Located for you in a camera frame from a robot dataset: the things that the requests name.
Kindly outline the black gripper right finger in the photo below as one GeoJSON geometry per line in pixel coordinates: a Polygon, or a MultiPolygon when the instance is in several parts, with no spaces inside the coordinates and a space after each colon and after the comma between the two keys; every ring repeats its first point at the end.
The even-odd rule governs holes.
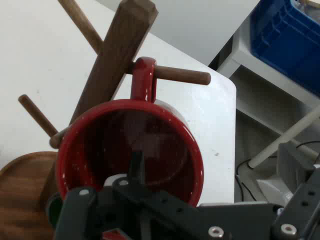
{"type": "Polygon", "coordinates": [[[271,226],[272,240],[320,238],[320,169],[302,183],[271,226]]]}

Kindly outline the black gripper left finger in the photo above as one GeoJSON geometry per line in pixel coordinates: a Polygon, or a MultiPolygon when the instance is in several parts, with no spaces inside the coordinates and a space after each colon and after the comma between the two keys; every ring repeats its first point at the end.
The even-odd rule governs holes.
{"type": "Polygon", "coordinates": [[[56,225],[56,240],[100,240],[120,230],[133,240],[207,240],[209,225],[201,212],[165,191],[145,186],[142,151],[132,154],[126,177],[97,192],[89,186],[70,190],[56,225]]]}

